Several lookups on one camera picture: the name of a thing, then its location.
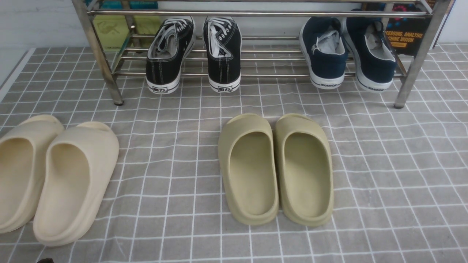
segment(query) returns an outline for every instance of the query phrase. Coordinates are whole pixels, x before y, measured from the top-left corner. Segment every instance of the black sneaker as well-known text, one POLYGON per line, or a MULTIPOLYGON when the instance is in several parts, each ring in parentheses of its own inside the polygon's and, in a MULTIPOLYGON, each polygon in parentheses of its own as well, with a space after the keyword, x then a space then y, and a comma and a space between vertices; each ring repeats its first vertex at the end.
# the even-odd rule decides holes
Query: black sneaker
POLYGON ((299 43, 312 84, 322 89, 339 87, 344 80, 348 58, 340 21, 331 17, 310 18, 300 31, 299 43))
POLYGON ((192 17, 166 19, 149 47, 146 82, 151 92, 173 93, 180 82, 182 62, 195 42, 192 17))
POLYGON ((231 17, 207 18, 203 40, 208 54, 208 79, 219 93, 236 91, 241 84, 242 35, 231 17))
POLYGON ((342 22, 345 45, 353 53, 358 86, 371 92, 390 87, 396 61, 384 41, 384 28, 379 19, 348 17, 342 22))

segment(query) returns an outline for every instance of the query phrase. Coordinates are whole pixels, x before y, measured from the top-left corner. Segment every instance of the stainless steel rack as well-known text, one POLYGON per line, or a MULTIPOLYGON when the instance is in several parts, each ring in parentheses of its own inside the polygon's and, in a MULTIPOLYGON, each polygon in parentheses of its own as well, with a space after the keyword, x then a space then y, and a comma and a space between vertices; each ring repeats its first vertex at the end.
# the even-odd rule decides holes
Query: stainless steel rack
MULTIPOLYGON (((193 10, 141 10, 141 9, 130 9, 129 0, 122 0, 123 9, 101 9, 102 3, 106 0, 94 0, 88 6, 84 0, 72 0, 73 6, 75 7, 78 18, 83 26, 86 37, 88 38, 89 44, 96 58, 97 64, 102 72, 106 86, 110 92, 114 104, 117 106, 123 105, 124 101, 120 90, 116 83, 118 76, 145 76, 143 71, 131 71, 122 70, 122 65, 128 60, 145 60, 145 57, 132 56, 135 52, 147 52, 148 49, 142 48, 140 41, 143 38, 153 38, 150 35, 137 34, 135 24, 133 21, 134 15, 192 15, 192 16, 242 16, 242 17, 311 17, 311 16, 333 16, 333 17, 381 17, 384 19, 392 17, 411 17, 419 19, 430 19, 429 28, 427 29, 421 46, 414 56, 411 65, 406 69, 403 63, 400 61, 395 51, 393 54, 398 63, 398 68, 395 72, 395 77, 400 78, 402 86, 400 92, 395 100, 395 108, 401 109, 404 107, 406 100, 413 88, 416 78, 421 70, 421 66, 427 56, 428 51, 431 48, 432 42, 437 35, 438 29, 444 20, 444 16, 453 5, 454 0, 438 0, 434 9, 432 10, 425 0, 182 0, 185 2, 309 2, 309 3, 385 3, 386 7, 384 11, 347 11, 347 12, 324 12, 324 11, 193 11, 193 10), (420 7, 422 11, 419 12, 393 12, 392 7, 395 3, 406 3, 415 4, 420 7), (102 49, 101 43, 96 33, 96 29, 93 25, 93 19, 96 15, 125 15, 125 19, 129 28, 128 36, 124 42, 124 45, 117 54, 116 60, 113 66, 109 66, 109 62, 102 49)), ((243 37, 243 40, 297 40, 297 37, 243 37)), ((193 50, 192 53, 200 54, 206 52, 205 50, 193 50)), ((283 54, 294 54, 301 53, 300 50, 242 50, 243 54, 248 53, 283 53, 283 54)), ((203 61, 206 58, 202 56, 187 58, 188 61, 203 61)), ((293 62, 293 61, 304 61, 302 58, 242 58, 242 61, 247 62, 293 62)), ((183 77, 201 77, 206 76, 204 73, 182 73, 183 77)), ((242 74, 243 77, 253 78, 308 78, 306 74, 242 74)), ((355 73, 347 73, 346 77, 354 77, 355 73)))

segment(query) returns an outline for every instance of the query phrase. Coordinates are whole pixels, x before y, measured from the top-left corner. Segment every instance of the white wall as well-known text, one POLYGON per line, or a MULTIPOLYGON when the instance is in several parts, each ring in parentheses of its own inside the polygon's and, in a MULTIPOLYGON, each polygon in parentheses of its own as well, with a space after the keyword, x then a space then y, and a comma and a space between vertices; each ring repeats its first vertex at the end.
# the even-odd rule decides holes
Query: white wall
POLYGON ((439 42, 468 42, 468 1, 456 0, 440 34, 439 42))
MULTIPOLYGON (((304 3, 190 3, 160 2, 161 8, 241 9, 241 10, 351 10, 359 4, 304 3)), ((468 24, 468 1, 457 0, 440 42, 468 42, 468 34, 458 30, 468 24)), ((237 19, 244 35, 295 36, 307 18, 237 19)), ((198 30, 203 18, 197 19, 198 30)), ((88 45, 70 0, 0 0, 0 48, 63 47, 88 45)))

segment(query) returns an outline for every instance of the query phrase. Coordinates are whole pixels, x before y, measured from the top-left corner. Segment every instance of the cream slide sandal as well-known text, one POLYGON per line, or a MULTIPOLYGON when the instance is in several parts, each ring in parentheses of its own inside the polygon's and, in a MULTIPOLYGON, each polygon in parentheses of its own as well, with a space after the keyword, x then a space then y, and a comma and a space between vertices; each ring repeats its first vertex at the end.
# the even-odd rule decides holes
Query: cream slide sandal
POLYGON ((50 115, 34 116, 0 139, 0 233, 34 216, 45 174, 45 152, 64 130, 50 115))
POLYGON ((49 146, 45 183, 33 222, 46 246, 61 246, 91 227, 117 163, 119 144, 105 124, 67 129, 49 146))
POLYGON ((333 211, 333 169, 327 136, 313 120, 286 114, 276 122, 281 205, 292 221, 325 224, 333 211))
POLYGON ((227 205, 234 218, 246 225, 273 220, 279 208, 273 133, 256 114, 242 114, 224 125, 218 157, 227 205))

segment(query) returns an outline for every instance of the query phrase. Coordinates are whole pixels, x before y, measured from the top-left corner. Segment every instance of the floor mat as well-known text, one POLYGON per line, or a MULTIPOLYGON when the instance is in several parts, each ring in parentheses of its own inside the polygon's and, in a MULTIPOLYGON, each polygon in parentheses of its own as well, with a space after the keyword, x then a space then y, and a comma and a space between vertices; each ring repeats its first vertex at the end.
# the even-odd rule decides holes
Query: floor mat
MULTIPOLYGON (((84 237, 46 248, 30 222, 0 235, 0 262, 466 262, 467 56, 468 44, 432 50, 402 110, 393 108, 399 80, 371 94, 354 79, 317 90, 308 79, 245 78, 238 91, 220 95, 207 78, 183 78, 161 97, 143 78, 120 77, 125 104, 116 107, 89 48, 37 49, 0 103, 0 136, 37 114, 66 127, 99 121, 118 136, 120 157, 84 237), (264 226, 233 219, 216 144, 221 127, 248 112, 271 123, 305 114, 324 128, 335 183, 328 224, 297 225, 282 212, 264 226)), ((242 70, 307 74, 304 65, 242 70)), ((143 70, 145 62, 124 67, 143 70)), ((192 62, 185 68, 200 70, 192 62)))

